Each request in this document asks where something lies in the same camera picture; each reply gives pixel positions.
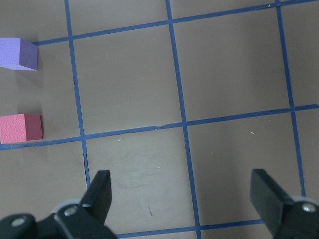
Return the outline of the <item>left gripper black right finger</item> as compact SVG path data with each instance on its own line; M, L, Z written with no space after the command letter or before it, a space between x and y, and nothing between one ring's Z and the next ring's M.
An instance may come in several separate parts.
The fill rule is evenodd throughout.
M264 169L251 172L250 200L273 238L319 237L319 204L307 197L288 195Z

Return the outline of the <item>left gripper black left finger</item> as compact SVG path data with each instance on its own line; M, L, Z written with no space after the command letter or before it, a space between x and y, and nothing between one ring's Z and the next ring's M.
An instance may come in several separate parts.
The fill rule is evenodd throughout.
M65 239L115 239L104 225L111 202L110 171L100 170L78 203L65 205L54 214L60 234Z

